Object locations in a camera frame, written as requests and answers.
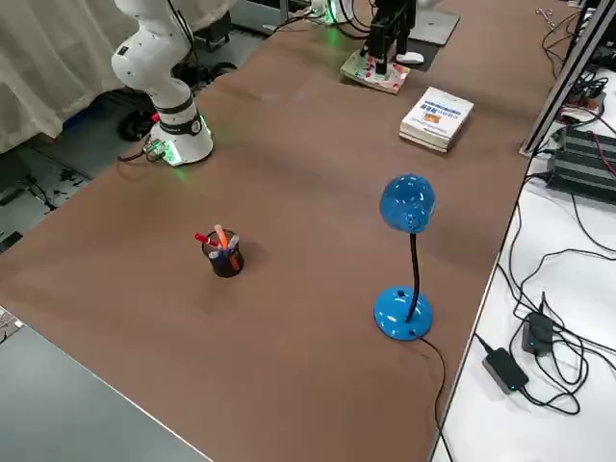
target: white curtain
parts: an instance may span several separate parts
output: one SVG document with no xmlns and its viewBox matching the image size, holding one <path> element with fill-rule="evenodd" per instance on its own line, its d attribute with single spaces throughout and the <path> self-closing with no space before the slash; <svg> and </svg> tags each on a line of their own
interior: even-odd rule
<svg viewBox="0 0 616 462">
<path fill-rule="evenodd" d="M 173 4 L 197 30 L 235 1 Z M 120 88 L 110 59 L 137 28 L 114 0 L 0 0 L 0 153 L 37 133 L 57 137 L 97 95 Z"/>
</svg>

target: orange marker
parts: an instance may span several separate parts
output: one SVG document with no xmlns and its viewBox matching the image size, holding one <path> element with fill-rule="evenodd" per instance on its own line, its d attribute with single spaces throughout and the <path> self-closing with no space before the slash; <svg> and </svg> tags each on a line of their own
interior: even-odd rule
<svg viewBox="0 0 616 462">
<path fill-rule="evenodd" d="M 222 229 L 222 226 L 220 226 L 219 224 L 215 224 L 214 230 L 216 231 L 216 234 L 218 234 L 218 239 L 220 240 L 220 243 L 222 244 L 222 248 L 226 250 L 227 247 L 229 246 L 229 241 L 227 241 L 227 235 L 224 234 L 224 230 Z"/>
</svg>

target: lamp shade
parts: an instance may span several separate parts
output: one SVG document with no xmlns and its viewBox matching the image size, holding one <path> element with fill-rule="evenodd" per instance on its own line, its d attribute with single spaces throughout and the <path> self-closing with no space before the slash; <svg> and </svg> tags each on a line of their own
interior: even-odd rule
<svg viewBox="0 0 616 462">
<path fill-rule="evenodd" d="M 421 176 L 407 174 L 387 184 L 379 211 L 392 228 L 417 234 L 430 223 L 435 205 L 436 196 L 430 183 Z"/>
</svg>

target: power adapter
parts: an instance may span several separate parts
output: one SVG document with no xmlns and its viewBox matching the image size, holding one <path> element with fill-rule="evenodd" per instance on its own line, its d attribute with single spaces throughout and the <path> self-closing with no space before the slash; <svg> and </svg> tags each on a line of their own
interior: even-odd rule
<svg viewBox="0 0 616 462">
<path fill-rule="evenodd" d="M 535 356 L 552 353 L 554 321 L 541 313 L 530 313 L 524 321 L 522 349 Z"/>
<path fill-rule="evenodd" d="M 508 395 L 517 392 L 528 383 L 528 377 L 506 349 L 497 348 L 483 359 L 483 367 L 492 376 L 500 389 Z"/>
</svg>

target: red cable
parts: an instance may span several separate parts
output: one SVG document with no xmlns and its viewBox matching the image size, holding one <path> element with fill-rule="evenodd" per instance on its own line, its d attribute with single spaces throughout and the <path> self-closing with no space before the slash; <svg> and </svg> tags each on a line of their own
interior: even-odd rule
<svg viewBox="0 0 616 462">
<path fill-rule="evenodd" d="M 605 164 L 607 169 L 610 171 L 610 173 L 616 176 L 616 168 L 614 168 L 612 164 L 605 157 L 605 153 L 603 153 L 603 150 L 601 149 L 601 144 L 599 143 L 599 137 L 597 136 L 597 134 L 595 132 L 586 132 L 586 133 L 589 133 L 591 137 L 593 137 L 593 139 L 595 140 L 595 144 L 597 145 L 597 150 L 599 151 L 599 155 L 603 159 L 603 163 Z"/>
</svg>

